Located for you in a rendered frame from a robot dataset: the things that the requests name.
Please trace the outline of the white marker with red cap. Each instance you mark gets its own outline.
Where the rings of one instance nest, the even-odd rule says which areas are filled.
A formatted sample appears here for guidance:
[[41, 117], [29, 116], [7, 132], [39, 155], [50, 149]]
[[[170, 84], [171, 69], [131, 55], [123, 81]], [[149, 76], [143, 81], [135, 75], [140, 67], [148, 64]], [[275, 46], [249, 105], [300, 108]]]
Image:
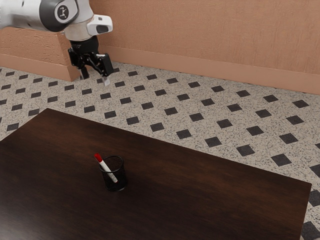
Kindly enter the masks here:
[[109, 167], [106, 165], [104, 160], [102, 159], [101, 155], [99, 153], [94, 154], [95, 159], [99, 162], [100, 166], [102, 169], [107, 173], [107, 175], [110, 177], [110, 179], [114, 182], [117, 183], [118, 179], [115, 177], [115, 175], [111, 172]]

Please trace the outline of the black mesh pen holder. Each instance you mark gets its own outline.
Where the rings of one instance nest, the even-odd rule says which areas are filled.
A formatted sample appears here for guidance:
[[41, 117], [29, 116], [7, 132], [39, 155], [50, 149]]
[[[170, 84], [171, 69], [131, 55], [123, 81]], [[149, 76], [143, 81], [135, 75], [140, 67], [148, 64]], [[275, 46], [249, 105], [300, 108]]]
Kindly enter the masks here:
[[122, 191], [128, 185], [128, 179], [125, 172], [124, 160], [118, 155], [111, 155], [103, 159], [107, 166], [105, 170], [99, 166], [105, 188], [110, 192]]

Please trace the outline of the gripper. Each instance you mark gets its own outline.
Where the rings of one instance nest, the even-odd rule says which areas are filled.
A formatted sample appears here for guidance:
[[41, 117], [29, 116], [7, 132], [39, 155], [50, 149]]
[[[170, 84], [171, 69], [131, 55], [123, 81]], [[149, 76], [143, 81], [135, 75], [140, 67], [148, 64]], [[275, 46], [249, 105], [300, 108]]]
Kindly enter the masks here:
[[99, 41], [97, 36], [92, 36], [87, 40], [73, 41], [70, 40], [71, 48], [68, 49], [71, 64], [76, 67], [83, 79], [90, 77], [86, 64], [81, 54], [92, 53], [88, 57], [90, 66], [93, 67], [102, 77], [105, 86], [111, 83], [110, 75], [113, 73], [113, 65], [108, 53], [99, 54]]

